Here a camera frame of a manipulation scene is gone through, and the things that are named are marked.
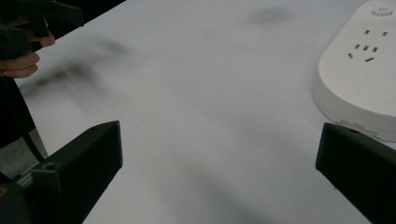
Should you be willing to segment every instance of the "white power strip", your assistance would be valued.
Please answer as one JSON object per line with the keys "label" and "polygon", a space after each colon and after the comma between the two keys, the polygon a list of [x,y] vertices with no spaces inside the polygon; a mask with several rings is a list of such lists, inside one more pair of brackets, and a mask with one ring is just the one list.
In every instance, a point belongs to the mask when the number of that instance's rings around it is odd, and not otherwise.
{"label": "white power strip", "polygon": [[320,58],[313,95],[333,122],[396,141],[396,1],[359,7]]}

